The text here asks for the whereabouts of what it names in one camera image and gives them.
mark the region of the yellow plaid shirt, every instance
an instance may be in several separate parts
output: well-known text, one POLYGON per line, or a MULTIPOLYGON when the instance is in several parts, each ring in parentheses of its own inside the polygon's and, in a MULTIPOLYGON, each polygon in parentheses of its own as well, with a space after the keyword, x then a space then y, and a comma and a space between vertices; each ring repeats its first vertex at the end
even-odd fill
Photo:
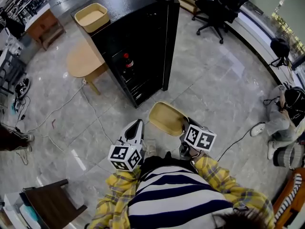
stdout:
MULTIPOLYGON (((218 166, 218 162, 207 155, 199 159, 195 167, 199 175, 214 189, 233 203, 233 207, 247 206, 260 211, 270 229, 274 228, 274 213, 267 197, 253 189, 241 187, 227 169, 218 166)), ((110 193, 98 201, 96 214, 88 228, 90 229, 130 229, 128 220, 128 202, 135 196, 140 177, 140 169, 133 172, 118 171, 112 174, 106 183, 110 193)))

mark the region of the round wooden table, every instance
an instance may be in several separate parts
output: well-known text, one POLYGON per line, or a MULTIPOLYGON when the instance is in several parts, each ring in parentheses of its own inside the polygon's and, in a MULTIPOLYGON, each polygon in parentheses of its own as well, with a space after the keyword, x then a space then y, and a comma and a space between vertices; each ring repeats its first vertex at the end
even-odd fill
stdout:
POLYGON ((93 84, 93 80, 107 70, 107 65, 105 61, 99 60, 85 39, 69 52, 67 67, 70 75, 77 78, 84 77, 92 90, 97 95, 101 94, 93 84))

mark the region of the hand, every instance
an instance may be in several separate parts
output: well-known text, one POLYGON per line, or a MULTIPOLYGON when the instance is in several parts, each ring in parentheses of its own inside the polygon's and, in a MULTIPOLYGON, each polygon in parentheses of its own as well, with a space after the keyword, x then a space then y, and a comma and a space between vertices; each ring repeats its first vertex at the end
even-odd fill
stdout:
POLYGON ((288 111, 287 111, 286 109, 283 109, 283 110, 281 111, 281 113, 285 116, 285 118, 286 118, 287 120, 290 120, 289 113, 288 113, 288 111))
POLYGON ((197 150, 197 149, 194 149, 193 147, 191 147, 190 146, 190 156, 196 156, 196 155, 198 155, 199 154, 199 150, 197 150))
POLYGON ((286 103, 285 95, 284 95, 284 92, 281 91, 281 94, 280 94, 280 105, 281 105, 281 108, 284 108, 285 103, 286 103))
POLYGON ((193 147, 191 147, 190 146, 190 156, 197 156, 197 157, 194 157, 193 158, 193 161, 196 163, 203 155, 204 155, 204 151, 200 151, 200 150, 197 150, 197 149, 195 149, 195 148, 193 148, 193 147))

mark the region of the black cabinet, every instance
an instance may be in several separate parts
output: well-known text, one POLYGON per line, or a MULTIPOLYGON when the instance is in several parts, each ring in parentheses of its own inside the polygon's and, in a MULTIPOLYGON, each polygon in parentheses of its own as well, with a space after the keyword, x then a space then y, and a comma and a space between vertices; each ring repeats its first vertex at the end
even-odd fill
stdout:
POLYGON ((167 90, 178 1, 95 0, 90 3, 93 2, 108 9, 110 23, 90 33, 90 37, 132 104, 138 107, 159 89, 167 90), (133 61, 129 68, 124 58, 126 53, 133 61))

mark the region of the white sneaker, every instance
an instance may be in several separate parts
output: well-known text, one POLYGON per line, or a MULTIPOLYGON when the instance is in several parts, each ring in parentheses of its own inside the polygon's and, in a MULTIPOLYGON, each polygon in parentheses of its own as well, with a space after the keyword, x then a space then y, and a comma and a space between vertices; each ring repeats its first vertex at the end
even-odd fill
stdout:
POLYGON ((250 136, 257 136, 258 134, 262 133, 265 129, 265 123, 260 123, 254 126, 250 131, 250 136))
POLYGON ((274 144, 274 141, 269 141, 268 142, 268 159, 269 160, 272 160, 273 159, 273 156, 276 152, 276 148, 273 147, 273 144, 274 144))

